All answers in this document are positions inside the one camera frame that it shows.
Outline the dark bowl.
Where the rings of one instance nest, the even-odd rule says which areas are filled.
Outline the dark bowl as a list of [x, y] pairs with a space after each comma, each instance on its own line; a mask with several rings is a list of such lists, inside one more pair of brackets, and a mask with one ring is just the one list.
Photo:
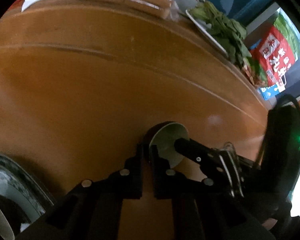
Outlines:
[[170, 167], [174, 168], [184, 158], [174, 149], [174, 142], [180, 138], [190, 139], [187, 128], [178, 122], [166, 121], [150, 128], [143, 141], [148, 148], [156, 145], [159, 157], [168, 160]]
[[13, 232], [7, 218], [1, 211], [1, 209], [0, 209], [0, 237], [2, 239], [6, 239], [6, 240], [14, 240], [15, 239], [14, 232]]

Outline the large blue floral plate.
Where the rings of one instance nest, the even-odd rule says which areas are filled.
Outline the large blue floral plate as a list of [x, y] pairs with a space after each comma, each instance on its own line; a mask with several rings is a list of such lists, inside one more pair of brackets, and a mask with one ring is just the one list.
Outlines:
[[56, 203], [52, 194], [13, 159], [0, 154], [0, 209], [15, 235]]

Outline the metal spring clip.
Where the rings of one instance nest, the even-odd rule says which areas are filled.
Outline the metal spring clip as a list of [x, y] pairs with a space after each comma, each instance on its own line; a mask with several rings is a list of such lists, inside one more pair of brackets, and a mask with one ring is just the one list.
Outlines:
[[218, 157], [227, 176], [230, 194], [234, 198], [243, 198], [241, 169], [234, 145], [231, 142], [226, 142], [223, 148], [218, 150]]

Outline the blue white milk carton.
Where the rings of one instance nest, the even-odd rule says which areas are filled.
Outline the blue white milk carton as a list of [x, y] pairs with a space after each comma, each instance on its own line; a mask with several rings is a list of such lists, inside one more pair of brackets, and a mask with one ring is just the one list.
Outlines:
[[284, 75], [274, 85], [270, 87], [258, 88], [257, 91], [264, 100], [269, 100], [283, 92], [286, 89], [286, 83], [286, 76]]

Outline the red green snack bag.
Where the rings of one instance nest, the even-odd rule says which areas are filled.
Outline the red green snack bag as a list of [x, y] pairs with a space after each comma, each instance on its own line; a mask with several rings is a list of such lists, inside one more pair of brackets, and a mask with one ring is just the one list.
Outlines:
[[278, 84], [300, 58], [300, 31], [282, 8], [248, 30], [244, 43], [251, 57], [243, 73], [256, 88]]

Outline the green leafy vegetables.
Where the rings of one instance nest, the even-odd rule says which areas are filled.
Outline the green leafy vegetables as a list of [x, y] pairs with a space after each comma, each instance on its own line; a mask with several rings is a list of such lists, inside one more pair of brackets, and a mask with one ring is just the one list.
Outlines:
[[268, 87], [266, 72], [244, 44], [247, 31], [239, 22], [228, 18], [208, 0], [198, 0], [189, 10], [195, 20], [210, 27], [207, 32], [225, 49], [232, 64], [240, 69], [255, 87]]

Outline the white plate with greens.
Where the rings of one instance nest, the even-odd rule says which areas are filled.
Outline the white plate with greens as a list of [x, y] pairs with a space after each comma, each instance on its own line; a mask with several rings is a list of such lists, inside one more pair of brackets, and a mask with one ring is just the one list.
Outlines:
[[185, 11], [187, 17], [194, 23], [197, 29], [210, 41], [211, 44], [215, 46], [227, 59], [229, 58], [227, 51], [223, 48], [223, 46], [213, 38], [208, 32], [208, 26], [205, 22], [197, 21], [191, 16], [189, 9]]

